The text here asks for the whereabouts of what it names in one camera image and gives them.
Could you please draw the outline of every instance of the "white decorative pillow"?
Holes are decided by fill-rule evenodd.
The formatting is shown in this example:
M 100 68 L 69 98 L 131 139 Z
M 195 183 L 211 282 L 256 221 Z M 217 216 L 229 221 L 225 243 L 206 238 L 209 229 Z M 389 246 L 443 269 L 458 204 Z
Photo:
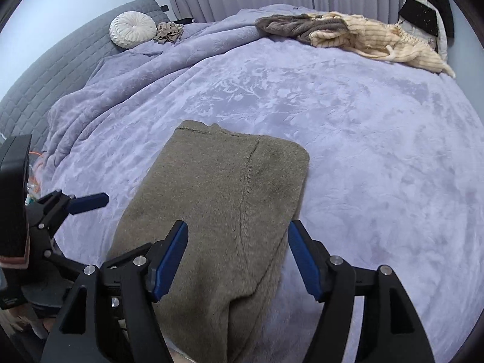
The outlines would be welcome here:
M 111 40 L 124 49 L 152 40 L 155 35 L 154 20 L 141 12 L 124 12 L 116 16 L 110 25 Z

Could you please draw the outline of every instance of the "gray quilted headboard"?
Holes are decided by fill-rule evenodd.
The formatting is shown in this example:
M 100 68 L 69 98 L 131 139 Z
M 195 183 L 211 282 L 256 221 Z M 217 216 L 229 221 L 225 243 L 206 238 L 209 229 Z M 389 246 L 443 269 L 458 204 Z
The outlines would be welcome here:
M 101 58 L 123 51 L 111 42 L 109 28 L 126 11 L 146 13 L 157 24 L 169 21 L 156 1 L 135 0 L 78 28 L 40 56 L 9 89 L 0 102 L 0 133 L 32 134 L 32 149 L 40 151 L 47 138 L 50 107 L 83 88 Z

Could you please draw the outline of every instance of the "purple fleece blanket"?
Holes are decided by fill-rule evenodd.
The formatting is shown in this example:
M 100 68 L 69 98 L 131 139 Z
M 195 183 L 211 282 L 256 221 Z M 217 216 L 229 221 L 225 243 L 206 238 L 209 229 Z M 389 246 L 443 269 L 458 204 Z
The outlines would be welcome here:
M 354 266 L 393 267 L 438 363 L 484 307 L 484 129 L 449 76 L 338 49 L 266 37 L 253 25 L 305 8 L 243 10 L 185 27 L 176 45 L 147 42 L 103 60 L 49 113 L 41 183 L 104 209 L 70 217 L 56 237 L 68 257 L 100 264 L 124 209 L 173 130 L 187 119 L 295 141 L 310 154 L 301 220 Z M 290 252 L 247 362 L 302 361 L 321 305 Z M 345 361 L 361 322 L 355 307 Z

